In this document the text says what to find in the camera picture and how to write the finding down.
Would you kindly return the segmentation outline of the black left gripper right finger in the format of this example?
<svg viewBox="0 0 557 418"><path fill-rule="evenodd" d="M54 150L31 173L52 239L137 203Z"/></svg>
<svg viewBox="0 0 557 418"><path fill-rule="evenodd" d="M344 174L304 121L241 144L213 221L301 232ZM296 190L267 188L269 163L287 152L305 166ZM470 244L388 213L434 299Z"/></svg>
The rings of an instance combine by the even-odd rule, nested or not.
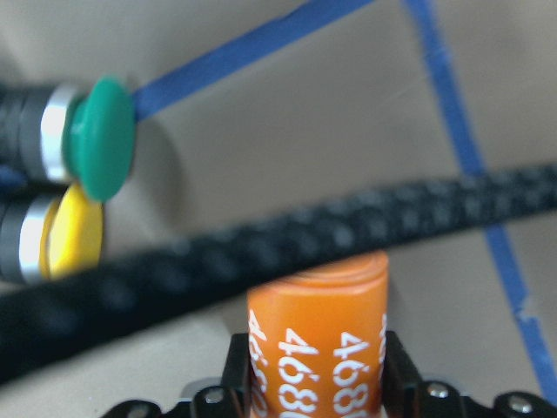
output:
<svg viewBox="0 0 557 418"><path fill-rule="evenodd" d="M385 411L387 417L413 417L421 374L399 336L386 332Z"/></svg>

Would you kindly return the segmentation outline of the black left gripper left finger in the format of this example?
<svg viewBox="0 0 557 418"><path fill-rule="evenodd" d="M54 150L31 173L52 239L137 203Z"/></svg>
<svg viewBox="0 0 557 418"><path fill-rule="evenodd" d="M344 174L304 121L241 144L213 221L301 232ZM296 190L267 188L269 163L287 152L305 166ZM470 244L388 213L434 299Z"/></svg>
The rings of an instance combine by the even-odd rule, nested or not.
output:
<svg viewBox="0 0 557 418"><path fill-rule="evenodd" d="M252 403L252 365L249 351L249 334L234 334L231 337L221 385L233 389L243 409L242 417L249 417Z"/></svg>

